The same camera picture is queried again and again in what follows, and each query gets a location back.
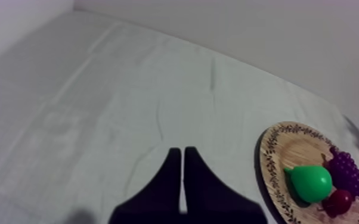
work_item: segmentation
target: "purple grapes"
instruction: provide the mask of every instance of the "purple grapes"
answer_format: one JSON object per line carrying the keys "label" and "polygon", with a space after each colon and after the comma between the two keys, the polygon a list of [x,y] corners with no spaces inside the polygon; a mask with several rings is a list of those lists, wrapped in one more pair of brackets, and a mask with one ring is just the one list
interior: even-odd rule
{"label": "purple grapes", "polygon": [[329,161],[329,171],[337,189],[349,191],[353,197],[359,196],[359,169],[351,155],[331,147],[334,158]]}

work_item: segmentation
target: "decorative plate border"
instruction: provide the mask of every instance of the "decorative plate border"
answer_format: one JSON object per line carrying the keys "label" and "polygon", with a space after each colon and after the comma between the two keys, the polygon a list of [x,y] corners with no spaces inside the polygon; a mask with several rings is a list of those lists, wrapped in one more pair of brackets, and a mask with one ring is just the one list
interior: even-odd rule
{"label": "decorative plate border", "polygon": [[324,137],[321,133],[317,132],[316,130],[312,130],[309,127],[302,127],[295,123],[294,125],[281,125],[279,124],[278,128],[272,128],[271,134],[269,139],[267,140],[268,150],[265,150],[263,155],[267,161],[266,167],[270,173],[270,180],[269,183],[275,189],[275,195],[277,202],[281,204],[282,209],[284,209],[284,214],[288,217],[286,222],[289,224],[302,224],[300,220],[293,214],[293,209],[290,208],[290,204],[285,201],[285,195],[280,191],[280,185],[278,184],[278,177],[277,177],[277,168],[276,163],[273,160],[273,154],[276,153],[276,146],[278,143],[278,136],[280,133],[299,133],[303,132],[304,135],[309,135],[312,138],[317,138],[321,141],[324,141],[329,148],[335,147],[337,150],[337,146],[333,145],[333,143],[326,137]]}

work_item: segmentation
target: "plastic fruit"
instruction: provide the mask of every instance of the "plastic fruit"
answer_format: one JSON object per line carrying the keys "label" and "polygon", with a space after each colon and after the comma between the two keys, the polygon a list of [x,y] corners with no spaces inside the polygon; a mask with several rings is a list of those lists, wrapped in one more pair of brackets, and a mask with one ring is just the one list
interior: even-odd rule
{"label": "plastic fruit", "polygon": [[337,189],[347,190],[352,196],[359,196],[359,169],[346,152],[338,151],[332,147],[330,152],[334,158],[329,161],[329,170],[333,184]]}
{"label": "plastic fruit", "polygon": [[352,194],[346,190],[336,190],[328,199],[323,200],[322,205],[330,216],[346,213],[352,205]]}
{"label": "plastic fruit", "polygon": [[322,166],[296,166],[284,169],[300,198],[316,203],[329,196],[332,189],[330,173]]}

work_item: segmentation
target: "wooden plate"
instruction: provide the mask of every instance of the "wooden plate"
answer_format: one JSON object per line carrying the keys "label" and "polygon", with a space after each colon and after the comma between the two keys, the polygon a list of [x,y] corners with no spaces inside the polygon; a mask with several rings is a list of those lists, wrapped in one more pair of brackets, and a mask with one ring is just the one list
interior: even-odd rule
{"label": "wooden plate", "polygon": [[359,197],[347,213],[331,218],[322,211],[321,203],[301,201],[285,177],[285,167],[323,165],[325,160],[333,158],[330,147],[334,145],[329,139],[300,123],[278,123],[265,132],[260,146],[262,176],[271,200],[286,223],[359,224]]}

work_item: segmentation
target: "green pear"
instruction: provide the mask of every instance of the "green pear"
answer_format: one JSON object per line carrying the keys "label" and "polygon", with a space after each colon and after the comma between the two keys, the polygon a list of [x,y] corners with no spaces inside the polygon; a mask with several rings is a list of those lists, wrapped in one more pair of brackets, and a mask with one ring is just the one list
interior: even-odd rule
{"label": "green pear", "polygon": [[322,166],[296,166],[285,168],[300,198],[309,203],[325,199],[331,193],[333,181],[329,171]]}

